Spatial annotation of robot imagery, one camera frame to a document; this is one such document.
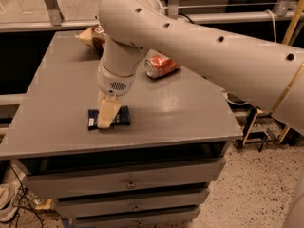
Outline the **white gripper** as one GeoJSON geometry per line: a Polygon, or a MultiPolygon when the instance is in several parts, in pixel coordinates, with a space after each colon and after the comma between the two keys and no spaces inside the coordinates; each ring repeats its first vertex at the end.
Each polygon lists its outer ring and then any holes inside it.
{"type": "Polygon", "coordinates": [[[98,97],[97,126],[99,128],[106,129],[111,126],[122,106],[116,96],[123,96],[130,91],[135,81],[135,74],[134,64],[115,65],[113,69],[109,69],[105,66],[105,62],[99,63],[97,72],[97,82],[101,91],[98,97]]]}

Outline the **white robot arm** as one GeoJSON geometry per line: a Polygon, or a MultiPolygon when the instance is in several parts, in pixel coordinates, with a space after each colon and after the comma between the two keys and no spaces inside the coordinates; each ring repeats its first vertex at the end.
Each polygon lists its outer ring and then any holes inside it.
{"type": "Polygon", "coordinates": [[[99,19],[103,94],[127,93],[152,49],[304,135],[303,48],[171,19],[157,0],[103,0],[99,19]]]}

